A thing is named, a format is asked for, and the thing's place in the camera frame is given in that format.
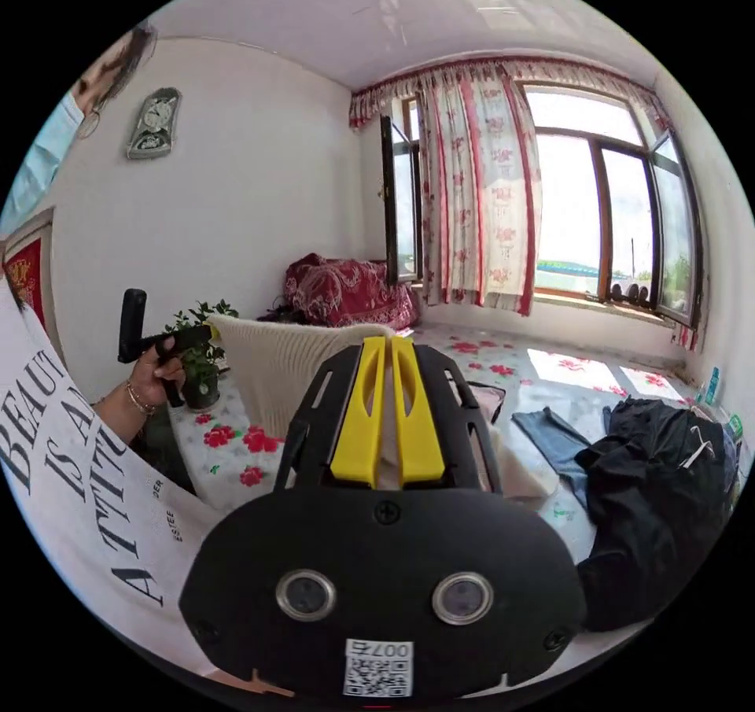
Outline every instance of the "camera lens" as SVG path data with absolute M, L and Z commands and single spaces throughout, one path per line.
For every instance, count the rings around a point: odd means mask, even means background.
M 290 618 L 304 622 L 321 620 L 336 603 L 333 584 L 314 570 L 294 570 L 275 589 L 278 605 Z
M 433 593 L 433 610 L 444 623 L 469 625 L 484 617 L 493 604 L 493 589 L 476 573 L 444 578 Z

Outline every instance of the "window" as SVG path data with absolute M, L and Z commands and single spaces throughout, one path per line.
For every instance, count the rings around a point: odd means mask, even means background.
M 700 225 L 673 135 L 656 139 L 618 99 L 547 85 L 523 90 L 543 180 L 536 289 L 620 301 L 695 326 Z
M 381 117 L 388 284 L 422 279 L 422 188 L 416 99 Z

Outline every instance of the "potted plant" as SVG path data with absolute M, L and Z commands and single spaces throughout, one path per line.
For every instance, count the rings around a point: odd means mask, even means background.
M 238 318 L 238 311 L 232 308 L 225 300 L 217 305 L 208 305 L 197 301 L 199 308 L 189 308 L 187 312 L 179 311 L 174 314 L 174 323 L 165 327 L 167 332 L 176 332 L 181 329 L 189 329 L 191 326 L 200 326 L 207 321 L 207 317 L 213 313 Z M 218 362 L 225 357 L 225 351 L 217 344 L 205 342 L 196 348 L 184 351 L 181 356 L 183 369 L 186 372 L 186 382 L 183 385 L 183 399 L 186 406 L 193 411 L 206 411 L 219 399 L 218 390 L 219 365 Z

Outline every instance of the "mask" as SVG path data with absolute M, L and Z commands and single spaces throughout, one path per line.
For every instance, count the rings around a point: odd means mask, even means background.
M 0 237 L 14 232 L 50 189 L 84 118 L 70 93 L 57 105 L 31 144 L 0 213 Z

